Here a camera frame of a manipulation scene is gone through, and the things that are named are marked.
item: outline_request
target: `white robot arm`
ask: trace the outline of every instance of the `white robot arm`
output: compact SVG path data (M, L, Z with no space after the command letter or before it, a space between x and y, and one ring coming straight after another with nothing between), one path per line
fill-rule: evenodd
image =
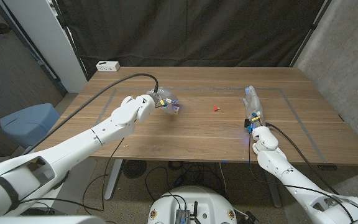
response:
M36 200L23 201L43 197L72 167L103 145L132 134L135 121L144 121L161 101L162 97L155 93L136 99L128 96L108 119L95 127L50 149L0 163L0 216L16 216L27 210Z
M287 190L305 209L313 223L353 223L353 220L357 220L355 223L358 223L357 197L336 195L322 190L287 161L287 157L278 147L277 138L264 125L262 107L253 86L246 89L244 103L246 104L247 116L252 121L252 138L256 141L252 145L252 149L258 155L258 164L286 185ZM340 204L319 192L340 202L350 213L353 220Z

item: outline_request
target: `black backdrop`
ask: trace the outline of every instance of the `black backdrop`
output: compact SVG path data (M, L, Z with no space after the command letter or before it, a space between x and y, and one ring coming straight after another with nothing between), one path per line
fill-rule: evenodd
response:
M90 76L121 66L287 67L324 0L58 0Z

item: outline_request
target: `wooden table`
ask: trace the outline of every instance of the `wooden table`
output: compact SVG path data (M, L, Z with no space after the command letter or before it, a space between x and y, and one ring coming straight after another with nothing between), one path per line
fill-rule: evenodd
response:
M179 115L154 110L134 134L125 138L115 159L163 161L247 162L249 133L244 128L244 88L253 85L266 122L278 126L312 164L358 166L358 137L342 121L312 82L297 68L121 67L96 72L58 123L96 92L133 73L154 75L160 86L179 99ZM129 95L154 87L148 77L136 77L103 93L37 150L54 146L108 118ZM221 111L213 111L218 106ZM281 150L294 164L305 163L293 146L272 131ZM104 146L94 157L109 157L119 141ZM251 151L251 161L256 155Z

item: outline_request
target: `blue cushion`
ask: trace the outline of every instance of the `blue cushion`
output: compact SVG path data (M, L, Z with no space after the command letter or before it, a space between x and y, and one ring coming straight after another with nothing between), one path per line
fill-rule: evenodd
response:
M0 119L2 131L24 148L42 139L60 115L50 103L30 106Z

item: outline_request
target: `black cable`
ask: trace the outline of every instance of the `black cable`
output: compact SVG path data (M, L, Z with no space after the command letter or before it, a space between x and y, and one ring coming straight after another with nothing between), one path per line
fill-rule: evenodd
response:
M73 203L73 204L79 205L79 206L87 208L87 209L102 212L102 210L100 210L98 208L88 207L88 206L83 205L83 204L78 203L78 202L74 202L74 201L71 201L71 200L60 199L60 198L32 198L32 199L27 199L27 200L20 201L19 204L23 204L23 203L26 203L26 202L32 202L32 201L35 201L35 200L55 200L55 201L60 201L60 202L68 202L68 203Z
M309 165L310 169L317 175L317 177L329 188L331 189L332 192L334 192L334 194L339 195L339 193L333 188L331 187L311 166L310 162L308 161L308 159L303 155L303 153L300 151L300 149L298 148L298 146L296 146L296 144L290 139L290 137L288 137L282 130L280 130L278 127L274 126L273 124L270 123L266 123L266 126L270 126L275 128L278 132L280 132L285 138L287 138L289 140L289 142L293 145L293 147L296 149L296 151L298 151L299 155L302 157L302 159Z
M40 203L40 204L45 205L46 207L48 207L48 213L47 213L47 215L49 215L49 213L50 213L50 207L49 207L46 203L43 203L43 202L35 202L34 204L36 204L36 203Z
M103 174L103 175L100 175L99 177L93 179L93 180L88 184L88 186L86 186L85 191L84 191L84 194L82 195L82 204L85 204L85 203L84 203L84 199L85 199L85 194L86 194L86 191L88 190L88 188L93 184L93 182L95 182L95 180L99 179L100 177L104 177L104 176L105 176L104 174ZM92 215L92 214L90 214L89 211L87 211L86 208L84 208L84 209L85 209L85 211L87 212L88 215Z
M146 179L145 179L145 184L146 184L147 192L149 193L149 195L150 195L150 197L152 198L153 202L155 202L155 200L154 200L153 195L151 194L151 192L150 192L150 190L149 190L149 186L147 186L147 178L148 178L148 176L150 175L150 173L151 173L153 170L156 170L156 169L159 169L159 168L165 170L165 175L166 175L166 177L167 177L168 193L169 193L170 195L173 195L173 194L171 194L171 191L170 191L170 188L171 188L171 187L169 186L168 171L167 171L167 169L166 169L165 167L162 167L162 166L156 167L156 168L154 168L154 169L152 169L152 170L149 171L149 173L146 175ZM179 203L178 199L177 199L175 196L173 196L173 198L178 202L178 204L179 204L179 209L181 209L181 208L180 208L180 203Z
M104 177L104 179L103 179L102 191L101 191L101 192L102 192L102 197L101 197L101 198L102 198L102 211L104 211L104 199L103 199L103 195L104 195L104 183L105 183L105 181L106 181L106 176L108 176L108 175L107 175L107 168L108 168L108 166L109 166L109 163L110 163L110 160L111 160L112 156L113 156L114 153L117 151L118 147L121 145L121 143L123 142L123 140L124 140L124 138L121 139L121 141L120 141L119 144L117 145L117 147L116 147L116 149L114 150L114 152L112 152L112 154L111 154L109 160L107 161L106 167L105 167L105 169L104 169L104 174L103 174L103 175L100 175L99 177L97 177L97 178L95 178L95 179L93 179L93 180L88 184L88 186L86 186L85 191L84 191L84 194L82 195L82 204L85 204L85 203L84 203L85 194L86 194L86 191L88 190L88 188L91 186L91 184L92 184L95 180L99 179L100 177ZM92 215L92 214L90 214L89 211L87 211L86 208L84 208L84 209L85 209L85 211L87 212L88 215Z
M186 168L185 166L183 166L183 169L186 171L186 172L184 173L185 178L186 178L187 172L194 172L195 175L196 175L197 173L202 173L202 172L211 173L211 174L213 174L213 175L215 176L216 180L218 181L219 191L221 192L221 195L223 195L225 198L227 198L227 193L224 191L223 182L222 182L221 178L217 175L217 173L215 173L209 166L206 166L209 170L191 170L191 168L193 168L193 167L198 167L198 165L197 165L196 162L192 162L192 163L190 163L190 164L191 164L190 168ZM203 183L203 185L204 185L205 187L210 188L210 189L214 189L213 187L208 186L208 185L205 184L205 183Z
M180 196L180 195L163 195L163 196L159 197L158 199L165 198L165 197L180 197L185 203L185 210L187 209L187 203L186 203L185 199L182 196Z
M285 186L285 187L293 187L293 188L298 188L298 189L303 189L303 190L310 190L312 192L316 192L316 193L319 193L319 194L322 194L324 196L327 196L331 199L333 199L336 203L338 203L339 206L341 206L345 212L347 213L347 215L349 216L349 218L351 219L351 223L354 222L353 220L353 217L352 215L349 213L349 211L345 208L345 206L339 202L336 198L324 193L324 192L320 192L318 190L313 190L313 189L309 189L309 188L306 188L306 187L299 187L299 186L292 186L292 185L286 185L286 184L278 184L278 183L271 183L271 182L266 182L266 181L263 181L263 180L259 180L258 178L256 178L256 176L254 175L254 173L252 172L252 168L251 168L251 133L249 133L249 143L248 143L248 161L249 161L249 170L251 171L251 174L252 176L254 177L254 179L260 183L263 183L263 184L274 184L274 185L282 185L282 186Z
M79 108L77 108L77 110L75 110L72 114L70 114L67 118L65 118L60 124L56 125L56 127L54 127L53 129L51 129L48 134L46 136L44 136L41 140L39 140L37 143L35 143L33 146L28 147L22 155L26 155L28 154L31 150L33 150L35 147L37 147L39 144L41 144L41 142L43 142L45 139L47 139L51 134L53 134L57 129L59 129L60 127L63 126L63 124L65 124L69 119L71 119L74 115L76 115L78 112L80 112L86 105L88 105L89 103L91 103L94 99L96 99L96 97L98 97L99 95L101 95L102 93L104 93L106 90L110 89L111 87L117 85L120 82L123 82L127 79L133 78L133 77L138 77L138 76L146 76L146 77L150 77L152 79L154 79L155 81L155 87L154 87L154 93L156 93L158 91L158 81L157 79L149 74L145 74L145 73L137 73L137 74L133 74L133 75L128 75L127 77L124 77L118 81L115 81L114 83L106 86L105 88L103 88L102 90L100 90L97 94L95 94L94 96L92 96L87 102L85 102L84 104L82 104Z

